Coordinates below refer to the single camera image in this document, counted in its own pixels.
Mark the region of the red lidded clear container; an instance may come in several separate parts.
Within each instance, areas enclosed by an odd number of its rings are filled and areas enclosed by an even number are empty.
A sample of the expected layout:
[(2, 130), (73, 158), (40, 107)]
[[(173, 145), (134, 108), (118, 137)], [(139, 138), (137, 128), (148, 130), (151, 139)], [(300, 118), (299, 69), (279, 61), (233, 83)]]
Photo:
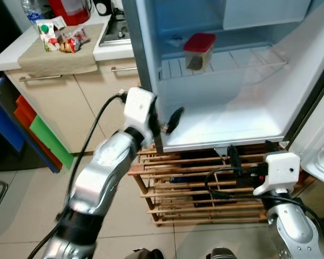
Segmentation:
[(212, 58), (216, 35), (195, 33), (183, 47), (186, 54), (186, 68), (189, 71), (204, 72)]

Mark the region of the grey fridge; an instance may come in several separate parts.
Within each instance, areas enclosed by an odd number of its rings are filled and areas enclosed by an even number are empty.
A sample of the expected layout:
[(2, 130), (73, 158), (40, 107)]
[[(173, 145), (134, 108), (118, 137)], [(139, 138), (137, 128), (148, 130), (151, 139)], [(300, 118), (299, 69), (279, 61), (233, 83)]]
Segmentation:
[[(157, 140), (175, 152), (264, 141), (293, 141), (324, 94), (324, 0), (311, 0), (300, 22), (225, 30), (226, 0), (121, 0), (143, 88), (157, 96), (160, 122), (184, 107), (179, 126)], [(160, 80), (162, 61), (186, 59), (195, 33), (216, 35), (214, 52), (272, 47), (288, 60), (256, 84), (238, 77)]]

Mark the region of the white fridge door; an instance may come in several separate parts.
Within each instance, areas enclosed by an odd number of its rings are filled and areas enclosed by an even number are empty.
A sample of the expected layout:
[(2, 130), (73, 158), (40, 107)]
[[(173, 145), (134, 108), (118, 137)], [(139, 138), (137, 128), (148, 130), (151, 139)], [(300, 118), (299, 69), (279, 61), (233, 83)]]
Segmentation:
[(324, 182), (324, 94), (288, 150), (300, 156), (303, 170)]

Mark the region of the fridge shelf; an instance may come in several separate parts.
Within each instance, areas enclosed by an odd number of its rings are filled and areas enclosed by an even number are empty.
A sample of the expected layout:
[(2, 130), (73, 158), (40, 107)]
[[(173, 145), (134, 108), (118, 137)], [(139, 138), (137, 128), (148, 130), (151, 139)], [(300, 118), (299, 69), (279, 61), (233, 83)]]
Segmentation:
[(204, 71), (187, 69), (184, 57), (164, 59), (159, 72), (159, 79), (168, 80), (219, 74), (220, 76), (238, 77), (245, 83), (256, 84), (273, 76), (286, 64), (288, 64), (288, 60), (269, 46), (228, 50), (214, 52)]

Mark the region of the white fridge compartment cover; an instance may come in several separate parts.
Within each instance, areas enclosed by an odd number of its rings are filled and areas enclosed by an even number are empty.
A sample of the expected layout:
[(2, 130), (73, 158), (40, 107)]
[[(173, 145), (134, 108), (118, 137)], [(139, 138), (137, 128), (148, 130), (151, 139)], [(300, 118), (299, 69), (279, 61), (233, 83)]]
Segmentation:
[(311, 0), (226, 0), (222, 28), (235, 30), (300, 22)]

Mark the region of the beige kitchen cabinet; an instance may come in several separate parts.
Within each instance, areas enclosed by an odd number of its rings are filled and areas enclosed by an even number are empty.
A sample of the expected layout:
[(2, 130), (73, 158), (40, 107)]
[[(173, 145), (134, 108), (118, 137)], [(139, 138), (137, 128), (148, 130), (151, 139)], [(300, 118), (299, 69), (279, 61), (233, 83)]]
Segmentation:
[(81, 151), (91, 124), (107, 99), (139, 82), (138, 71), (110, 72), (111, 67), (136, 67), (133, 58), (96, 64), (98, 71), (57, 79), (20, 82), (19, 78), (30, 76), (21, 70), (6, 73), (70, 153)]

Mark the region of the colourful snack bag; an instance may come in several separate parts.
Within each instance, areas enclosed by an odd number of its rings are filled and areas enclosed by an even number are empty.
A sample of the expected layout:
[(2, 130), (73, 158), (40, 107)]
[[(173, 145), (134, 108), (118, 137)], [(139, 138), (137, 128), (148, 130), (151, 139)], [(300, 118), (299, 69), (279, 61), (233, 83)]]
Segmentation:
[(76, 53), (84, 44), (90, 41), (90, 37), (85, 33), (85, 28), (81, 26), (73, 32), (68, 32), (63, 35), (59, 50), (65, 53)]

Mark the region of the green board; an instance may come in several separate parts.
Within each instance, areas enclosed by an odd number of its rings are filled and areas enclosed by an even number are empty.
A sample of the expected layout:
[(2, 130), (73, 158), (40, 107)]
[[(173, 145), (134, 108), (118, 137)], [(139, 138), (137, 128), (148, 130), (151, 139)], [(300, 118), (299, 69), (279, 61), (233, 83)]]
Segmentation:
[(48, 148), (52, 154), (60, 160), (60, 162), (71, 169), (73, 163), (73, 155), (66, 150), (60, 140), (51, 132), (46, 123), (40, 116), (35, 116), (30, 126), (32, 132), (37, 136), (38, 140)]

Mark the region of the red countertop appliance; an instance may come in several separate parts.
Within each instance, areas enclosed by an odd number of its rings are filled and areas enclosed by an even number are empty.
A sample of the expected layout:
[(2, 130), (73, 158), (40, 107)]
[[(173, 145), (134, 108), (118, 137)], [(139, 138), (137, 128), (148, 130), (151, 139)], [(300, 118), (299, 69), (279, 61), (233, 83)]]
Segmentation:
[(48, 0), (56, 17), (62, 17), (68, 26), (85, 23), (91, 17), (89, 0)]

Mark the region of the red board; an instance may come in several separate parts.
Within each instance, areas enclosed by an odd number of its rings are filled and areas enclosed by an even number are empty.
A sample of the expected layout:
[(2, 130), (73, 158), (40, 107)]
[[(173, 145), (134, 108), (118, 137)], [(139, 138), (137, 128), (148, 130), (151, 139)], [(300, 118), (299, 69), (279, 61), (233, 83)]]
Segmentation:
[(53, 168), (52, 171), (54, 173), (59, 173), (61, 168), (63, 167), (61, 161), (58, 160), (58, 158), (56, 158), (53, 153), (51, 153), (49, 148), (45, 146), (30, 129), (31, 124), (37, 116), (36, 111), (33, 110), (28, 101), (26, 101), (26, 99), (24, 99), (21, 94), (16, 99), (16, 105), (17, 108), (14, 111), (14, 116), (16, 116), (17, 120), (22, 124), (22, 126), (24, 126), (34, 143), (38, 145), (38, 150), (44, 155), (51, 168)]

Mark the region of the white carton with green cap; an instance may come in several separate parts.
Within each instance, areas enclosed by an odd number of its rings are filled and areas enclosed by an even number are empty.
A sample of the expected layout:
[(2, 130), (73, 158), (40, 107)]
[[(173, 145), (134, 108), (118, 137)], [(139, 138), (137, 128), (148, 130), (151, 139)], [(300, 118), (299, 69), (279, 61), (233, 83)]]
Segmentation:
[(55, 24), (51, 20), (41, 19), (36, 21), (39, 38), (43, 42), (46, 52), (59, 50), (60, 44), (56, 35)]

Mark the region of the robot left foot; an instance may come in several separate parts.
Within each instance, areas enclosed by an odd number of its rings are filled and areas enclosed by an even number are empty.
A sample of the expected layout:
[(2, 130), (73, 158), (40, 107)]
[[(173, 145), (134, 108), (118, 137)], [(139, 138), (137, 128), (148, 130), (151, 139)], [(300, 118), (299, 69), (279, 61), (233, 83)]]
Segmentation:
[(164, 254), (159, 249), (136, 249), (124, 259), (165, 259)]

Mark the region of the blue board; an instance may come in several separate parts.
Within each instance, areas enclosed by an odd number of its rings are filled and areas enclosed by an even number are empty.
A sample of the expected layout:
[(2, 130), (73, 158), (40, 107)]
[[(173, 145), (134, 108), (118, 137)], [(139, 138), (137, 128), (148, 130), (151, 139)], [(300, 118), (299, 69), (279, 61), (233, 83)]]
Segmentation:
[(19, 171), (36, 168), (53, 168), (38, 150), (26, 129), (14, 116), (16, 99), (21, 93), (14, 84), (3, 76), (0, 78), (0, 171)]

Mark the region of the clear plastic water bottle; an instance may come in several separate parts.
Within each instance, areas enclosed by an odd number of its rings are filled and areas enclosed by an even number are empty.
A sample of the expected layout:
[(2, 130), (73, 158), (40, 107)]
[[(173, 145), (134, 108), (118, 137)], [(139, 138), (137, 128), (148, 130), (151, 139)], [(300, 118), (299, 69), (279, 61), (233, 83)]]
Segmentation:
[(36, 25), (38, 20), (45, 19), (42, 0), (21, 0), (21, 5), (31, 25)]

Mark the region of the dark tall appliance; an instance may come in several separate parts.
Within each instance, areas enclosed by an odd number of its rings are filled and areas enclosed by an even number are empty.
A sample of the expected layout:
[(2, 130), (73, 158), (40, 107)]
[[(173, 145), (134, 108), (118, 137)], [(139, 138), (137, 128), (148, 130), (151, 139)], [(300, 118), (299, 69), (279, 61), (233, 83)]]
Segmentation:
[(0, 53), (21, 34), (22, 31), (17, 26), (6, 5), (0, 0)]

